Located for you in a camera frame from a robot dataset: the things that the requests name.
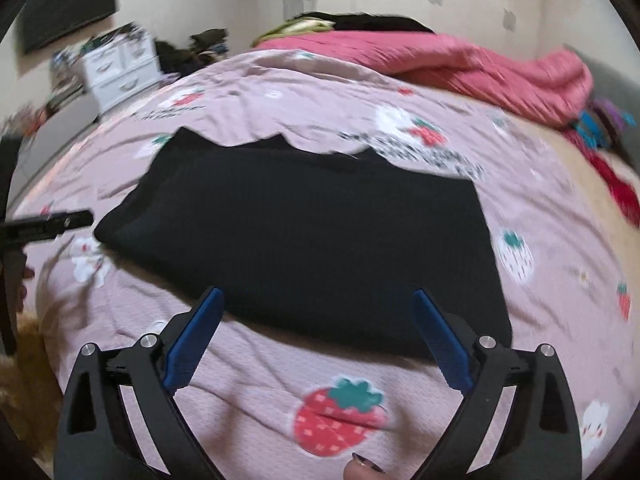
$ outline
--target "red cloth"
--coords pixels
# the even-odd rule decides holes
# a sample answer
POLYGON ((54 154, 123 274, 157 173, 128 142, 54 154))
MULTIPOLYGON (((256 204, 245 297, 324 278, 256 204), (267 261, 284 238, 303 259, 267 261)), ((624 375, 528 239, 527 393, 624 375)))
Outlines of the red cloth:
POLYGON ((564 138, 580 150, 584 158, 591 163, 607 183, 613 200, 616 201, 626 219, 640 228, 640 204, 638 203, 638 197, 636 196, 634 188, 623 180, 620 180, 610 165, 607 164, 607 161, 600 157, 598 153, 587 148, 587 145, 578 132, 575 130, 567 130, 564 132, 564 138))

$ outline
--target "drawer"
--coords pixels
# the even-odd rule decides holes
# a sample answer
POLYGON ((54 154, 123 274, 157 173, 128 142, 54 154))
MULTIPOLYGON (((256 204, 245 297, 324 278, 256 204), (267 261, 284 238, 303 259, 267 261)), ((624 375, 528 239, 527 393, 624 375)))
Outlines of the drawer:
POLYGON ((120 43, 120 51, 125 68, 144 63, 156 56, 156 46, 153 38, 148 34, 145 34, 140 41, 129 41, 123 38, 120 43))
POLYGON ((113 79, 124 70, 117 44, 102 48, 93 55, 84 56, 80 63, 83 66, 84 81, 89 88, 101 81, 113 79))
POLYGON ((100 113, 105 113, 118 103, 157 83, 160 76, 158 59, 154 57, 125 75, 92 88, 92 93, 100 105, 100 113))

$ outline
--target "black cloth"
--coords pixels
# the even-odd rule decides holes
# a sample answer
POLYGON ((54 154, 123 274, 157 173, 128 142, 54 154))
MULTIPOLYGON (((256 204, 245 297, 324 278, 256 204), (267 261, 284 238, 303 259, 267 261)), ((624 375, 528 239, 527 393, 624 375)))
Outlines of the black cloth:
POLYGON ((181 77, 186 77, 208 65, 193 52, 175 48, 167 41, 156 40, 156 53, 160 62, 160 70, 165 74, 178 72, 181 77))
POLYGON ((326 12, 304 12, 297 16, 319 18, 335 22, 334 30, 370 30, 376 32, 429 32, 433 31, 420 22, 406 16, 374 16, 372 14, 327 14, 326 12))
POLYGON ((226 28, 210 28, 200 34, 194 34, 191 39, 194 44, 194 52, 201 53, 208 50, 210 46, 222 43, 225 41, 228 32, 226 28))
POLYGON ((473 184, 372 150, 316 155, 281 136, 223 148, 181 128, 95 237, 193 298, 218 286, 241 320, 428 357, 411 304, 425 288, 511 345, 473 184))

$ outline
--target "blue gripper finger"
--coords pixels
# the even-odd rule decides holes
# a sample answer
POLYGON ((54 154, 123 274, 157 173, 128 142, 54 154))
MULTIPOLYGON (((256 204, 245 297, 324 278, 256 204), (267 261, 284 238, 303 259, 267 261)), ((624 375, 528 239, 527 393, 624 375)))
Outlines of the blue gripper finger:
POLYGON ((474 385, 469 370, 469 354, 423 290, 414 293, 414 316, 418 330, 447 384, 466 395, 474 385))
POLYGON ((224 312, 224 295, 214 288, 169 350, 162 384, 171 396, 191 381, 224 312))

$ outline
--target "human hand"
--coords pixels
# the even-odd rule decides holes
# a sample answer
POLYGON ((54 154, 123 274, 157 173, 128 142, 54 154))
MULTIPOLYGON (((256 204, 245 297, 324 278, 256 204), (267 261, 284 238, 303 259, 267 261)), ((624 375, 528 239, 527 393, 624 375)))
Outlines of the human hand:
POLYGON ((371 460, 353 453, 353 459, 344 468, 344 480, 389 480, 389 476, 371 460))
MULTIPOLYGON (((31 267, 24 267, 24 271, 22 272, 22 280, 29 281, 32 280, 36 275, 36 271, 31 269, 31 267)), ((24 301, 24 298, 27 297, 27 286, 24 283, 20 284, 20 299, 24 301)))

